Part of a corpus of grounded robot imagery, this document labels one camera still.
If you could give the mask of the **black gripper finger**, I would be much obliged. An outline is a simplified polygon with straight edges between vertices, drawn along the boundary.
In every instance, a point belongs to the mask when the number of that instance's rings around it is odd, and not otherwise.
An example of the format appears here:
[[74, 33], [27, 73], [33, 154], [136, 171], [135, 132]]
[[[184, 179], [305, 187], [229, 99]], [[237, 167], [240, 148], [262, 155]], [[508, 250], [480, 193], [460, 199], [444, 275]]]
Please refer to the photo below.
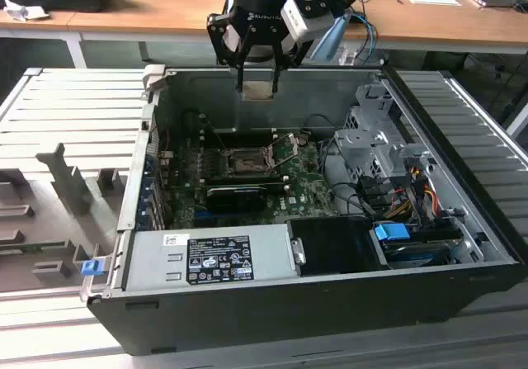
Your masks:
[[305, 55], [308, 53], [313, 41], [305, 41], [294, 44], [293, 48], [285, 53], [282, 49], [280, 37], [277, 34], [271, 35], [271, 48], [273, 51], [274, 69], [272, 75], [271, 94], [278, 92], [278, 84], [281, 72], [290, 68], [297, 68], [301, 65]]
[[236, 12], [212, 13], [208, 15], [206, 28], [219, 64], [237, 69], [236, 90], [242, 92], [248, 56], [248, 24], [243, 23]]

